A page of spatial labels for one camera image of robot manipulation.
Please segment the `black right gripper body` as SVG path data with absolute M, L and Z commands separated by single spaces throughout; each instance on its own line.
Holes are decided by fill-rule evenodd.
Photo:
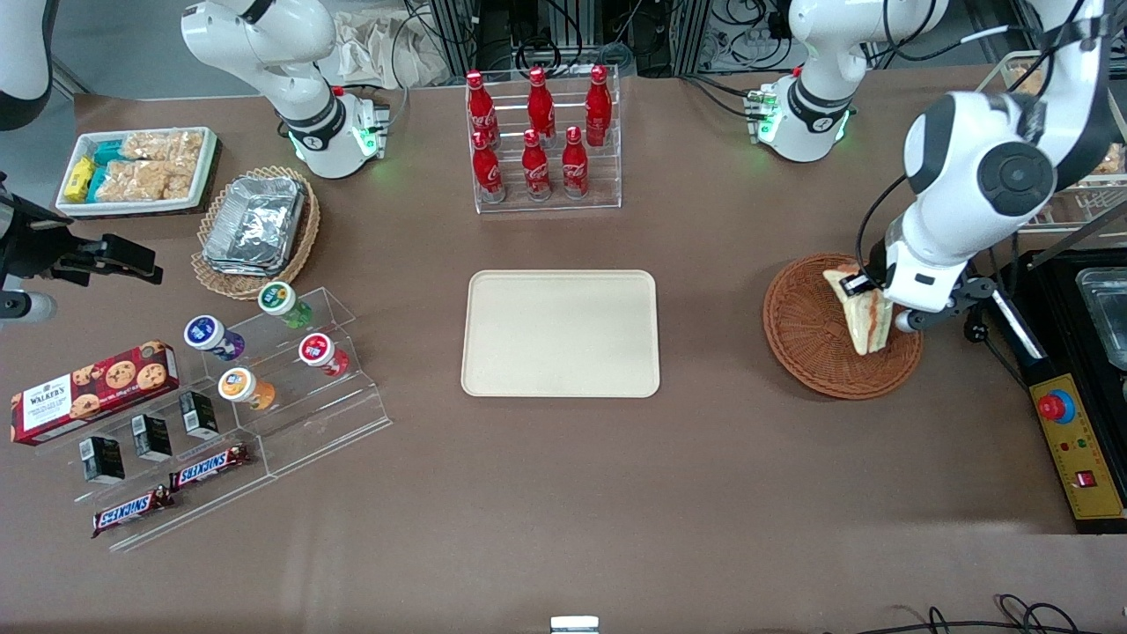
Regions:
M 61 278 L 80 286 L 89 284 L 88 273 L 55 273 L 56 265 L 79 252 L 85 240 L 74 236 L 71 222 L 16 195 L 3 196 L 3 286 L 18 278 Z

